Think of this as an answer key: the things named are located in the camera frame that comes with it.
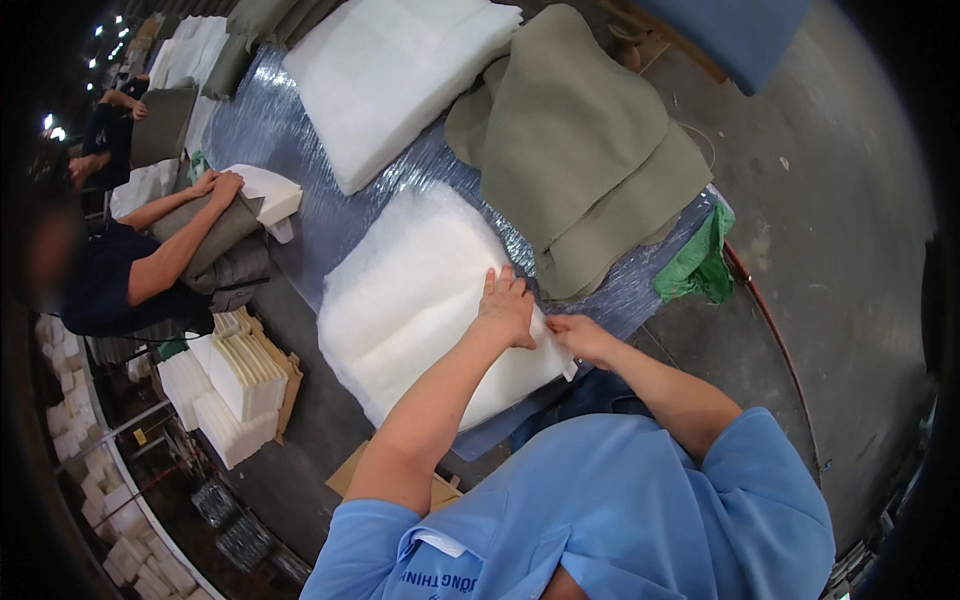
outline factory floor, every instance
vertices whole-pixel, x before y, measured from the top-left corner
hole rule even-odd
[[[603,19],[590,2],[571,4],[603,41]],[[716,148],[714,183],[737,215],[728,239],[796,362],[821,462],[830,465],[821,477],[842,555],[874,523],[929,406],[920,284],[931,200],[907,116],[866,42],[826,0],[813,3],[772,80],[754,97],[730,82],[714,83],[674,48],[644,77],[671,116]],[[704,150],[709,160],[706,143]],[[312,564],[340,502],[324,481],[372,426],[325,364],[315,315],[282,274],[252,308],[271,338],[300,357],[305,378],[285,445],[267,444],[228,480]],[[670,302],[632,341],[744,408],[767,407],[812,466],[789,371],[745,288],[720,306],[698,298]],[[460,475],[467,490],[507,456],[502,444],[473,463],[448,455],[442,467]]]

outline forearm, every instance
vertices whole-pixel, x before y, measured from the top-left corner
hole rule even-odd
[[[453,445],[473,392],[504,349],[482,327],[472,325],[407,390],[373,434],[344,502],[375,498],[426,515],[434,469]]]
[[[133,110],[136,101],[118,89],[109,90],[100,100],[101,104],[114,105],[115,107],[127,108]]]
[[[217,202],[216,199],[211,200],[190,223],[161,244],[156,252],[151,254],[151,258],[156,258],[154,261],[154,266],[157,268],[156,275],[169,282],[169,285],[173,285],[186,270],[197,248],[226,208],[226,203]]]
[[[117,223],[129,225],[137,232],[143,231],[170,214],[174,209],[196,198],[197,195],[191,189],[187,188],[176,194],[164,196],[153,202],[146,203],[129,215],[117,219]]]
[[[474,322],[463,338],[400,398],[372,443],[432,472],[453,445],[480,380],[507,345]]]
[[[743,412],[706,381],[667,367],[626,344],[613,347],[606,362],[698,464],[717,436]]]

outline white foam cushion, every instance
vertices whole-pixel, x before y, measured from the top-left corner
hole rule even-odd
[[[240,422],[216,392],[198,398],[194,402],[194,408],[200,430],[220,455],[227,469],[248,459],[276,435],[279,416],[276,410],[247,422]]]
[[[282,175],[249,164],[235,164],[227,170],[243,177],[243,191],[248,198],[263,198],[256,220],[265,227],[276,225],[300,208],[303,190]]]
[[[213,390],[213,384],[200,361],[192,350],[187,349],[161,362],[156,369],[160,373],[163,393],[170,398],[177,410],[183,429],[193,431],[197,428],[193,403],[198,397]]]
[[[253,336],[213,336],[211,347],[210,381],[237,420],[280,408],[287,375]]]
[[[506,52],[520,9],[488,0],[348,0],[283,66],[352,194]]]
[[[449,186],[404,190],[324,280],[320,350],[379,427],[411,385],[461,338],[484,276],[508,259],[480,214]],[[537,308],[534,351],[511,348],[473,395],[460,430],[505,410],[564,373],[570,356]]]

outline light blue polo shirt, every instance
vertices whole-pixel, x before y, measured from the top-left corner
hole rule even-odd
[[[300,598],[535,599],[561,564],[593,600],[816,599],[833,554],[827,504],[766,409],[700,468],[655,421],[598,414],[544,429],[426,518],[341,505]]]

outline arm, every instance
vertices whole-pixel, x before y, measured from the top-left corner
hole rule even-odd
[[[147,105],[139,100],[134,100],[119,89],[108,90],[104,97],[100,99],[100,104],[114,105],[115,107],[126,108],[133,111],[134,119],[142,119],[147,114]]]
[[[453,444],[480,380],[505,349],[537,347],[530,337],[533,294],[513,276],[505,266],[497,286],[494,269],[487,272],[477,318],[390,411],[357,465],[345,503],[386,500],[427,514],[433,471]]]
[[[604,331],[583,315],[547,318],[557,342],[574,356],[623,377],[657,422],[698,464],[740,407],[693,375],[667,367]]]
[[[160,245],[153,254],[134,260],[130,267],[127,303],[137,306],[169,289],[190,263],[210,228],[243,186],[243,178],[227,171],[217,179],[213,198],[190,223]]]
[[[219,173],[213,169],[209,169],[196,183],[185,190],[146,203],[127,216],[117,219],[117,223],[129,225],[134,231],[139,233],[181,205],[209,194],[213,190],[218,177],[220,177]]]

